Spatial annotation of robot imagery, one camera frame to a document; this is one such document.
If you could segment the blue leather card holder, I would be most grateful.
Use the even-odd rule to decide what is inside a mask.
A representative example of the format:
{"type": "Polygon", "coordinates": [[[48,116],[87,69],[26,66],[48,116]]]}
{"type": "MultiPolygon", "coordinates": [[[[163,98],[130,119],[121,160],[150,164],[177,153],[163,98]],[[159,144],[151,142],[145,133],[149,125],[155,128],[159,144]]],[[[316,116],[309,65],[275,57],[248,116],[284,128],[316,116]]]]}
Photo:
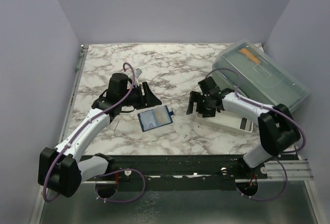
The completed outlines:
{"type": "Polygon", "coordinates": [[[160,106],[148,111],[144,111],[138,114],[138,119],[139,119],[139,123],[141,126],[141,130],[143,132],[149,131],[149,130],[153,130],[156,128],[160,128],[162,126],[158,125],[156,116],[155,116],[155,110],[166,110],[170,119],[170,122],[168,124],[162,125],[162,126],[166,126],[169,125],[171,123],[173,123],[173,118],[172,116],[174,115],[174,112],[171,108],[168,108],[168,106],[160,106]]]}

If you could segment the gold credit card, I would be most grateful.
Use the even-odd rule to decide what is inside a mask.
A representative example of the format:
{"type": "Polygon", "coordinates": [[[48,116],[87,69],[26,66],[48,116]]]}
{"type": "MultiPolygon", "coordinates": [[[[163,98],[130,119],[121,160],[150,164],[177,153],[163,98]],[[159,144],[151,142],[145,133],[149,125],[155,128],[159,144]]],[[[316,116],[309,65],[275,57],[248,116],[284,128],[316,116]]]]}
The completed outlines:
{"type": "Polygon", "coordinates": [[[155,116],[158,122],[158,125],[162,126],[170,122],[168,113],[166,110],[155,110],[155,116]]]}

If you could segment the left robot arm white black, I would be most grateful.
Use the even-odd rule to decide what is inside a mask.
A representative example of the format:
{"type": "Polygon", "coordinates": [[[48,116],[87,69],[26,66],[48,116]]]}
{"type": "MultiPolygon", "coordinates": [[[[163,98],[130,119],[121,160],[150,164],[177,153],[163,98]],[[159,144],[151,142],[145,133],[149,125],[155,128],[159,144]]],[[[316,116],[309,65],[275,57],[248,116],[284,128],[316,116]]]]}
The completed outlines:
{"type": "Polygon", "coordinates": [[[80,159],[97,135],[122,113],[123,107],[141,110],[162,104],[147,82],[138,82],[139,76],[138,72],[112,74],[108,88],[93,102],[83,122],[55,148],[46,147],[41,151],[38,183],[43,187],[46,202],[51,202],[48,190],[71,197],[87,179],[97,175],[103,180],[113,177],[110,157],[95,155],[98,165],[94,169],[79,168],[80,159]]]}

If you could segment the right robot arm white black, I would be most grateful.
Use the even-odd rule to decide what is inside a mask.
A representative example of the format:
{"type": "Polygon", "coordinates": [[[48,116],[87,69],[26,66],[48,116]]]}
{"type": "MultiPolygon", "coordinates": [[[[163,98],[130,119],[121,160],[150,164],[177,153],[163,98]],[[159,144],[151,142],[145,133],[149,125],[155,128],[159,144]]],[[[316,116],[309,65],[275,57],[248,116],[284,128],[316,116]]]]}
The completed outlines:
{"type": "Polygon", "coordinates": [[[237,166],[238,175],[250,178],[256,167],[276,157],[299,141],[302,133],[288,108],[252,101],[233,89],[221,90],[212,77],[198,83],[201,92],[191,91],[186,114],[195,111],[203,118],[215,117],[217,112],[229,111],[252,121],[259,128],[260,142],[243,157],[237,166]]]}

